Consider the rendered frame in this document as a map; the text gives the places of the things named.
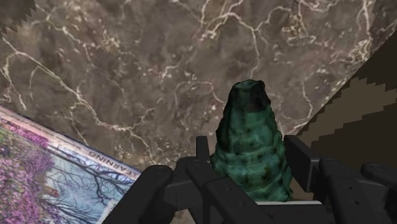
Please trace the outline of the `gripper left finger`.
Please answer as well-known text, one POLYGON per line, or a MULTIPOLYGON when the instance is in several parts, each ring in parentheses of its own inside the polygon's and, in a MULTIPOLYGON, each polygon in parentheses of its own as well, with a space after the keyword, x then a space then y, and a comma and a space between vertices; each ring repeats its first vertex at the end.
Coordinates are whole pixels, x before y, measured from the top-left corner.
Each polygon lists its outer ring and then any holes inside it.
POLYGON ((198 136, 196 155, 178 159, 175 168, 147 167, 103 224, 171 224, 178 211, 189 210, 195 224, 273 224, 230 178, 209 163, 205 136, 198 136))

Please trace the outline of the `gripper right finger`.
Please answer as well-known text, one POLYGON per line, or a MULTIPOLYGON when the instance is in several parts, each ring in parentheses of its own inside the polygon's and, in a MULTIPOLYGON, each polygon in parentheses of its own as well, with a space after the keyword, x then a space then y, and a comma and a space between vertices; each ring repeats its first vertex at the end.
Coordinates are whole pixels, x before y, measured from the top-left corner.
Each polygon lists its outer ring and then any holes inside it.
POLYGON ((397 224, 397 168, 371 162, 354 170, 285 135, 293 177, 316 200, 328 203, 335 224, 397 224))

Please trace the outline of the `green ridged cone vase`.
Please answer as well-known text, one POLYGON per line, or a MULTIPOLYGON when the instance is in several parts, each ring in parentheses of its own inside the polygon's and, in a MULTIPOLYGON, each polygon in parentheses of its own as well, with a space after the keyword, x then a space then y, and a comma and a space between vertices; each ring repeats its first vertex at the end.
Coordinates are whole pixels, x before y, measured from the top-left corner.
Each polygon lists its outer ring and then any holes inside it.
POLYGON ((293 175, 263 81, 245 80, 232 86, 210 163, 257 202, 293 198, 293 175))

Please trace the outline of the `book with purple tree cover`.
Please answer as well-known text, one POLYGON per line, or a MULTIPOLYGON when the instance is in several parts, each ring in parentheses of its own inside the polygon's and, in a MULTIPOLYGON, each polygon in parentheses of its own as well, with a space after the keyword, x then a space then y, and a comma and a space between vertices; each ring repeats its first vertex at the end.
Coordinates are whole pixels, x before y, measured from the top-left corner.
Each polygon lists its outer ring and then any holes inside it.
POLYGON ((102 224, 140 173, 0 106, 0 224, 102 224))

